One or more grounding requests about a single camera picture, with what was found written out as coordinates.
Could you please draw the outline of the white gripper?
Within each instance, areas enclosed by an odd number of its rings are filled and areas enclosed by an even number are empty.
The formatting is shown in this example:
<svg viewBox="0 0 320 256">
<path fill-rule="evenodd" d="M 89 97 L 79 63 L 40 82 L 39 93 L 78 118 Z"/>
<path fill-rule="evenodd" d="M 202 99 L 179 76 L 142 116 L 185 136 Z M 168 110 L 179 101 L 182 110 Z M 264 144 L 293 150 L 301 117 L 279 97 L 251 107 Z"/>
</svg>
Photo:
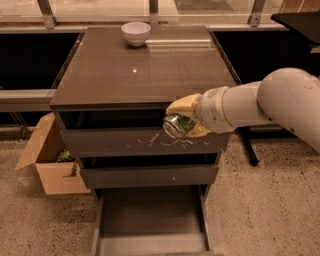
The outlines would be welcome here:
<svg viewBox="0 0 320 256">
<path fill-rule="evenodd" d="M 229 124 L 223 112 L 223 96 L 227 90 L 228 87 L 224 86 L 210 89 L 202 96 L 198 93 L 185 96 L 172 102 L 166 109 L 166 114 L 193 117 L 196 112 L 201 123 L 187 132 L 187 137 L 203 137 L 210 132 L 216 134 L 232 132 L 234 127 Z"/>
</svg>

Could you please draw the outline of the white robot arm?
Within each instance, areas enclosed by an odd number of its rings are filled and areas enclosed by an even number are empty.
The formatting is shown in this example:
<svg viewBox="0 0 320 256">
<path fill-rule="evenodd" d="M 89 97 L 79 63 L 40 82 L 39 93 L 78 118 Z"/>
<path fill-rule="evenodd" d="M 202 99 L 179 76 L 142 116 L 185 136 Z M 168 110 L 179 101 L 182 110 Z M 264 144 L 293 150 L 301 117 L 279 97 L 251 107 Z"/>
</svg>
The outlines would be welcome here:
<svg viewBox="0 0 320 256">
<path fill-rule="evenodd" d="M 263 80 L 219 87 L 172 102 L 163 120 L 173 138 L 228 133 L 277 124 L 320 152 L 320 80 L 298 68 L 278 69 Z"/>
</svg>

